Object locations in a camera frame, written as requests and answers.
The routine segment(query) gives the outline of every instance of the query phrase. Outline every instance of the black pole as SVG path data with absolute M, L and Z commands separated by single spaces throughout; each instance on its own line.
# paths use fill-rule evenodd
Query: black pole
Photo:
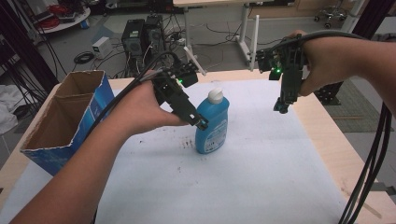
M 8 1 L 0 1 L 0 34 L 26 64 L 35 79 L 47 93 L 59 83 L 46 61 L 35 49 L 26 29 Z
M 361 14 L 352 33 L 372 39 L 394 3 L 395 0 L 371 0 Z

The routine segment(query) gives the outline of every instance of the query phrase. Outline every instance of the white cloth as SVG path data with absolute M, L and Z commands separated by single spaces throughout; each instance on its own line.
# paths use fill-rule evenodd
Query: white cloth
M 12 112 L 20 105 L 24 104 L 22 94 L 15 85 L 0 85 L 0 134 L 8 132 L 18 125 L 17 116 Z

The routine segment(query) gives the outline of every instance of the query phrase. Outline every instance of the bottle label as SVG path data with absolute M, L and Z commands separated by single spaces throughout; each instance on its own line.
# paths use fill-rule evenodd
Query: bottle label
M 224 119 L 206 138 L 205 153 L 211 152 L 221 147 L 225 142 L 226 135 L 227 135 L 227 119 Z

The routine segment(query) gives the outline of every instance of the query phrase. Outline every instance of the power supply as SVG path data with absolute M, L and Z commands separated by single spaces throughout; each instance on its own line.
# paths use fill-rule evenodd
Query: power supply
M 125 50 L 132 76 L 139 73 L 151 60 L 151 52 L 146 39 L 145 20 L 128 20 L 122 33 L 121 42 Z
M 110 39 L 103 36 L 92 45 L 95 56 L 98 59 L 104 59 L 112 50 Z
M 149 50 L 154 58 L 157 54 L 166 51 L 163 31 L 163 16 L 149 15 L 146 19 L 145 28 L 148 42 L 151 45 Z

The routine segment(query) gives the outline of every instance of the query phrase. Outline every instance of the white bottle cap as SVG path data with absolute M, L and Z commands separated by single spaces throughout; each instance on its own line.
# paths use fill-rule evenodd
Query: white bottle cap
M 217 104 L 221 103 L 222 98 L 223 98 L 223 93 L 222 93 L 222 88 L 220 88 L 220 87 L 217 87 L 217 88 L 213 89 L 212 91 L 210 91 L 207 96 L 207 99 L 213 105 L 217 105 Z

